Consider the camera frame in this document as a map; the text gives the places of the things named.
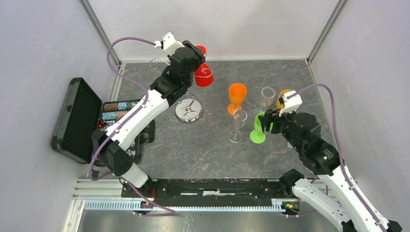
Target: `orange cup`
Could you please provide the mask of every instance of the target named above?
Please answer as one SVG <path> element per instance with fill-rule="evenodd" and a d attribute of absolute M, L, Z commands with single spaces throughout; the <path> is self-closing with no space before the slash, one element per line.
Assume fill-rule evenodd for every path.
<path fill-rule="evenodd" d="M 283 94 L 285 94 L 285 93 L 287 93 L 287 92 L 290 92 L 290 91 L 292 91 L 292 90 L 290 90 L 290 89 L 284 89 L 284 90 L 282 90 L 282 91 L 279 93 L 278 100 L 276 101 L 276 106 L 278 107 L 278 109 L 282 109 L 282 108 L 285 107 L 284 105 L 280 104 L 279 99 L 283 96 Z"/>
<path fill-rule="evenodd" d="M 228 112 L 234 115 L 236 110 L 242 109 L 241 103 L 244 102 L 248 90 L 246 86 L 241 83 L 235 83 L 229 87 L 229 101 Z"/>

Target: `red cup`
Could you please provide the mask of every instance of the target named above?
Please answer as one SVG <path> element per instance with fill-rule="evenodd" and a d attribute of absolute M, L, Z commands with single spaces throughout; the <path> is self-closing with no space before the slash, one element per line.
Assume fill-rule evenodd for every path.
<path fill-rule="evenodd" d="M 214 82 L 214 75 L 212 75 L 212 70 L 205 63 L 194 72 L 195 83 L 199 87 L 207 87 Z"/>
<path fill-rule="evenodd" d="M 196 48 L 199 48 L 202 52 L 202 55 L 204 55 L 204 57 L 206 57 L 206 48 L 204 46 L 198 45 L 195 46 Z"/>

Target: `red object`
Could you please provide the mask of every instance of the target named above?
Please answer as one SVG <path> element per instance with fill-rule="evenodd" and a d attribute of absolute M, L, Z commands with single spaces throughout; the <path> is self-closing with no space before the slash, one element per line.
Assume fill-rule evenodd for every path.
<path fill-rule="evenodd" d="M 207 87 L 214 82 L 212 70 L 205 63 L 201 64 L 201 66 L 193 73 L 193 76 L 195 77 L 196 85 L 199 87 Z"/>
<path fill-rule="evenodd" d="M 97 127 L 98 127 L 99 129 L 101 129 L 101 128 L 107 126 L 107 125 L 108 125 L 108 122 L 105 122 L 105 121 L 103 121 L 102 119 L 98 119 L 98 125 L 97 125 Z"/>
<path fill-rule="evenodd" d="M 196 48 L 199 48 L 202 51 L 202 55 L 204 55 L 204 57 L 206 57 L 206 48 L 204 46 L 198 45 L 195 46 Z"/>

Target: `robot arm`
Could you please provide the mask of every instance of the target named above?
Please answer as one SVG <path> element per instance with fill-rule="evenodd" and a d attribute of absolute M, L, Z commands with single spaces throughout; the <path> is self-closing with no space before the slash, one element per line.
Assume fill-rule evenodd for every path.
<path fill-rule="evenodd" d="M 264 116 L 259 116 L 263 131 L 268 131 L 273 123 L 272 133 L 281 133 L 283 137 L 298 152 L 300 160 L 315 175 L 320 178 L 336 195 L 341 205 L 315 189 L 301 173 L 291 170 L 284 174 L 279 181 L 284 184 L 287 192 L 304 199 L 329 221 L 339 231 L 343 232 L 381 232 L 379 224 L 375 222 L 364 204 L 349 187 L 342 173 L 338 151 L 321 138 L 320 124 L 316 117 L 308 113 L 296 113 L 302 103 L 299 95 L 287 99 L 295 93 L 285 93 L 280 100 L 284 105 L 277 110 L 267 110 Z M 350 180 L 353 180 L 349 169 L 345 166 Z M 360 188 L 353 186 L 363 197 L 370 209 L 375 212 L 378 219 L 388 232 L 402 231 L 395 221 L 387 220 L 370 203 Z"/>
<path fill-rule="evenodd" d="M 125 150 L 150 121 L 187 92 L 193 83 L 193 72 L 205 62 L 200 49 L 188 40 L 182 43 L 175 40 L 171 32 L 166 33 L 162 41 L 156 41 L 155 44 L 168 54 L 170 65 L 151 84 L 146 104 L 143 105 L 146 97 L 144 96 L 119 122 L 106 131 L 97 129 L 92 134 L 94 152 L 111 136 L 100 151 L 99 160 L 114 175 L 122 176 L 137 188 L 142 187 L 149 177 L 133 162 Z M 140 106 L 142 106 L 140 111 L 132 116 Z M 127 121 L 126 124 L 119 128 L 118 126 L 124 121 Z"/>

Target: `red mug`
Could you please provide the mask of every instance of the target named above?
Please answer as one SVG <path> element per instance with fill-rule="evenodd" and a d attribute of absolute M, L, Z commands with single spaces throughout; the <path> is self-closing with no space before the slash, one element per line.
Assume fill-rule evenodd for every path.
<path fill-rule="evenodd" d="M 205 63 L 194 72 L 195 83 L 199 87 L 207 87 L 214 81 L 214 75 L 212 75 L 212 70 Z"/>

